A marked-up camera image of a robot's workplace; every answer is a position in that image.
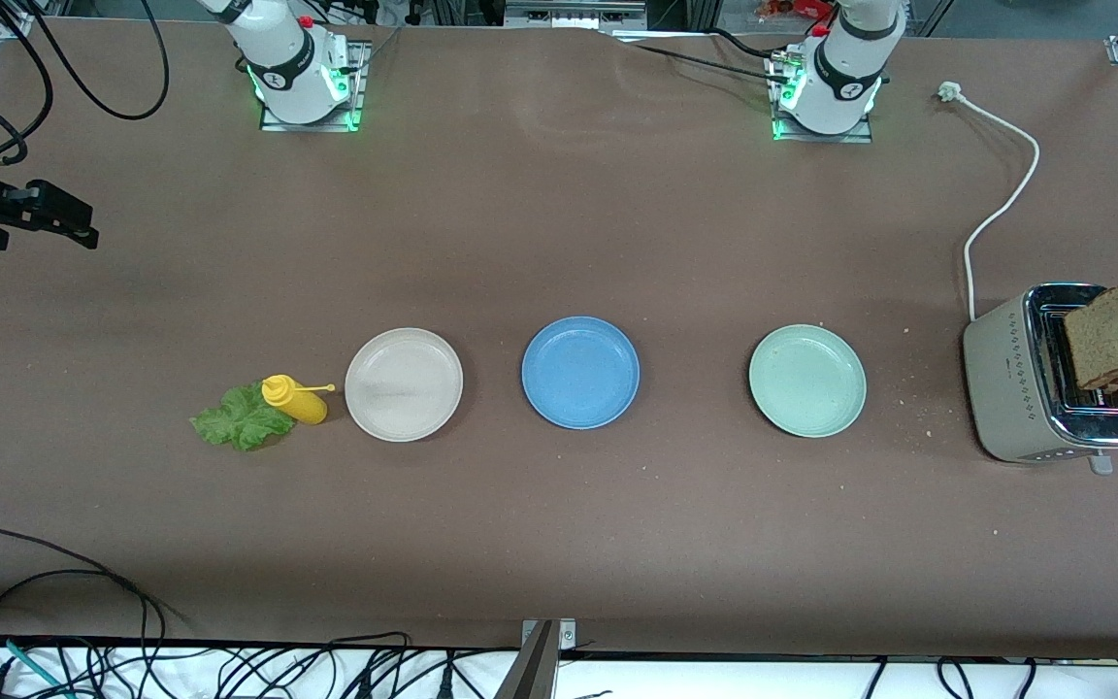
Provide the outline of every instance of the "tabletop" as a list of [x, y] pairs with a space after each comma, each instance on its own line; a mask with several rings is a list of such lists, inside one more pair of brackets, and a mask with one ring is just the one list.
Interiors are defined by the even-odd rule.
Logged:
[[[54, 26], [103, 100], [150, 105], [145, 23]], [[0, 254], [0, 526], [133, 578], [178, 636], [499, 645], [572, 616], [591, 650], [1118, 655], [1118, 455], [1110, 478], [996, 463], [968, 414], [960, 246], [1029, 147], [932, 98], [959, 81], [1042, 147], [975, 248], [982, 313], [1118, 283], [1100, 44], [902, 40], [873, 143], [833, 145], [771, 141], [758, 81], [582, 30], [405, 28], [360, 132], [262, 133], [226, 30], [163, 31], [158, 114], [113, 120], [56, 73], [28, 160], [0, 171], [80, 196], [102, 230], [96, 252], [13, 233]], [[0, 111], [39, 103], [6, 46]], [[557, 428], [520, 389], [529, 340], [569, 314], [641, 359], [601, 429]], [[749, 397], [754, 346], [789, 323], [864, 362], [864, 414], [835, 437], [790, 437]], [[189, 424], [274, 372], [341, 385], [406, 327], [465, 370], [425, 441], [369, 437], [339, 397], [249, 453]], [[0, 542], [0, 589], [59, 566]], [[39, 584], [0, 633], [133, 636], [107, 587]]]

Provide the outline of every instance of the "bread slice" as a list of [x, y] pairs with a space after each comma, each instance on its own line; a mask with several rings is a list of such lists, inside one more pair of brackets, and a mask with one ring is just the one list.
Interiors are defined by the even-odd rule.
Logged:
[[1064, 314], [1063, 330], [1079, 388], [1118, 386], [1118, 286]]

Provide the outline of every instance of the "yellow squeeze bottle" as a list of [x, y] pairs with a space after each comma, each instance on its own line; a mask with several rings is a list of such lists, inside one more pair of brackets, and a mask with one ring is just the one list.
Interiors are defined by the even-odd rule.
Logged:
[[325, 402], [312, 394], [313, 390], [334, 390], [334, 385], [297, 386], [287, 375], [275, 375], [262, 381], [262, 398], [267, 404], [306, 424], [319, 424], [328, 412]]

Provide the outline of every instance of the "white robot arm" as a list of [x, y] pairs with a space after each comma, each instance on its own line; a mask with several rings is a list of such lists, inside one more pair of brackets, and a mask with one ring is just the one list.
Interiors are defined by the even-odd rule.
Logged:
[[348, 40], [297, 21], [287, 0], [198, 0], [231, 32], [248, 63], [257, 96], [281, 121], [324, 119], [350, 98], [339, 70]]
[[779, 106], [803, 127], [840, 134], [873, 107], [882, 68], [904, 34], [903, 0], [842, 0], [826, 36], [795, 47], [798, 69]]

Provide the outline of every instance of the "lettuce leaf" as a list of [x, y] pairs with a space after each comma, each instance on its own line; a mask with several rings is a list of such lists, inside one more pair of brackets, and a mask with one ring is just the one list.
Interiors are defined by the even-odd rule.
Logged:
[[203, 441], [210, 444], [230, 442], [241, 452], [262, 446], [271, 434], [287, 434], [296, 424], [291, 416], [262, 398], [259, 380], [227, 390], [221, 406], [206, 408], [189, 422]]

